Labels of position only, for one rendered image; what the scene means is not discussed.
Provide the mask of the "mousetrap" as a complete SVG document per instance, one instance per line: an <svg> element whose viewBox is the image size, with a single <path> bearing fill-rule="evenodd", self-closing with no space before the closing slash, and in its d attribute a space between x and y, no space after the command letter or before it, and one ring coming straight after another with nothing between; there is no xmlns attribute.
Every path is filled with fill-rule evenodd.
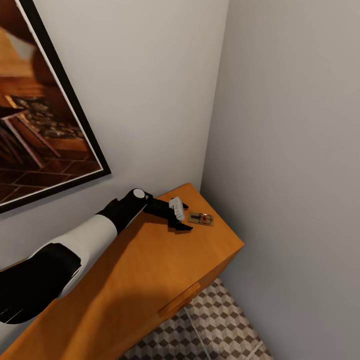
<svg viewBox="0 0 360 360"><path fill-rule="evenodd" d="M210 214L198 213L198 212L189 212L188 223L205 225L205 226L214 226L214 216Z"/></svg>

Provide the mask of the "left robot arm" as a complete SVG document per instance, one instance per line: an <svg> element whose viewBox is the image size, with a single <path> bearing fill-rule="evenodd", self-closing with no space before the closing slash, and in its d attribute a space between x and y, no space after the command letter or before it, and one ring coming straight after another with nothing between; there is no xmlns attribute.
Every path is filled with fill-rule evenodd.
<svg viewBox="0 0 360 360"><path fill-rule="evenodd" d="M134 219L144 211L168 219L168 227L191 231L177 196L169 202L140 188L72 230L39 247L28 259L0 271L0 356L54 300L67 296Z"/></svg>

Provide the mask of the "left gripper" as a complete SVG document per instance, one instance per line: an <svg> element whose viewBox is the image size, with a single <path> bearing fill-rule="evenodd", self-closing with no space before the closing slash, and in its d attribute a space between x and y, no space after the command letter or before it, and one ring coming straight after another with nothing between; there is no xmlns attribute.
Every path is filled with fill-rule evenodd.
<svg viewBox="0 0 360 360"><path fill-rule="evenodd" d="M189 208L185 203L183 203L183 207ZM193 229L192 226L183 224L177 219L174 209L169 207L169 202L160 200L160 208L154 216L168 219L168 227L175 228L177 231L191 231Z"/></svg>

